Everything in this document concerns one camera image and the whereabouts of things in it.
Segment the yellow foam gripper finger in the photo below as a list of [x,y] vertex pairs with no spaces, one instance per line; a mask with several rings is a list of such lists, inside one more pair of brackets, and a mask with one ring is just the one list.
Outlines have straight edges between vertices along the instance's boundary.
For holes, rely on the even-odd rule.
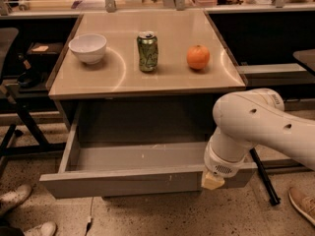
[[214,173],[207,171],[202,175],[201,186],[208,190],[215,190],[224,185],[224,179]]

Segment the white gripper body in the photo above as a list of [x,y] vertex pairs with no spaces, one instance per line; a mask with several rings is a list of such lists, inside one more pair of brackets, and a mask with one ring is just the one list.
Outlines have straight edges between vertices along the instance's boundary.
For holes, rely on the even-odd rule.
[[207,144],[204,153],[204,163],[206,168],[214,175],[222,178],[231,178],[236,175],[244,162],[244,158],[236,162],[227,161],[220,158],[212,149],[211,144]]

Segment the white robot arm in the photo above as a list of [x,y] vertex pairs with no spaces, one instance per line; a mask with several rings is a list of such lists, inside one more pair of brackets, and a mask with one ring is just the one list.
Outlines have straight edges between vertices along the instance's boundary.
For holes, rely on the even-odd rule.
[[286,113],[277,92],[258,88],[228,93],[215,103],[213,118],[216,129],[205,148],[203,188],[223,186],[257,145],[315,169],[315,121]]

